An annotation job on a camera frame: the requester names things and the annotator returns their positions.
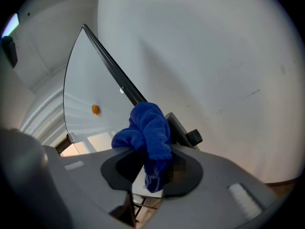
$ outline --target grey plastic part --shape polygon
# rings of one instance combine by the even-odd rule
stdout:
[[[8,185],[44,227],[130,228],[70,179],[55,148],[43,148],[31,136],[15,131],[1,130],[0,141],[0,167]]]
[[[235,183],[241,183],[263,210],[276,201],[275,194],[265,184],[235,163],[184,146],[172,145],[171,148],[199,161],[203,167],[203,178],[191,193],[183,197],[164,198],[145,229],[161,226],[232,229],[244,225],[248,220],[227,189]]]
[[[110,213],[118,206],[124,206],[127,191],[113,190],[102,176],[101,166],[107,159],[128,149],[119,147],[86,155],[62,157],[61,161],[64,166],[78,161],[83,162],[83,166],[68,170],[68,174],[92,201]]]
[[[183,146],[187,146],[187,147],[199,150],[199,148],[197,146],[193,146],[190,143],[190,140],[187,137],[187,134],[188,134],[187,131],[185,130],[183,125],[180,123],[178,118],[173,113],[171,113],[171,112],[168,113],[165,116],[165,119],[168,121],[168,124],[171,129],[172,143],[180,144]]]
[[[107,213],[124,203],[127,192],[112,190],[98,174],[106,159],[127,148],[61,158],[56,149],[43,148],[34,138],[22,133],[0,131],[0,141],[4,177],[45,227],[130,228]],[[281,206],[266,185],[233,162],[184,146],[171,145],[171,148],[177,154],[195,158],[203,167],[203,178],[189,194],[164,198],[144,228],[254,229],[261,227]],[[65,169],[64,165],[80,160],[83,166],[74,171]],[[227,189],[235,183],[241,183],[263,210],[251,221]]]

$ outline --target ribbed texture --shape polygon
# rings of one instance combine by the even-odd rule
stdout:
[[[134,147],[144,159],[146,188],[152,193],[160,191],[164,173],[173,158],[167,120],[157,105],[139,103],[130,114],[129,124],[129,128],[113,137],[112,147]]]
[[[236,203],[239,205],[241,211],[248,219],[254,219],[262,213],[261,208],[239,183],[231,185],[228,189],[233,195]]]

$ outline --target wooden floor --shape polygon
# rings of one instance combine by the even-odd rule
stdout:
[[[289,182],[284,185],[279,186],[269,186],[273,192],[278,196],[278,198],[283,198],[287,194],[289,194],[295,187],[296,181]]]
[[[149,206],[149,207],[158,208],[161,205],[161,199],[146,198],[146,200],[143,204],[146,206]],[[139,214],[136,217],[136,220],[137,220],[136,228],[137,229],[142,228],[149,221],[149,219],[154,215],[154,213],[156,211],[157,211],[156,209],[142,207]]]

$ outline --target light fixture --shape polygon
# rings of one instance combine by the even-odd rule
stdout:
[[[8,36],[17,27],[17,25],[19,25],[19,20],[18,20],[18,15],[15,13],[11,17],[7,26],[5,27],[4,32],[1,35],[1,38],[4,37],[4,36]]]

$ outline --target blue cloth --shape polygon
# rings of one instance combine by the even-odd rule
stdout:
[[[144,160],[145,185],[150,192],[160,191],[163,177],[173,157],[171,132],[160,108],[152,103],[138,103],[130,113],[129,128],[114,135],[112,147],[131,146]]]

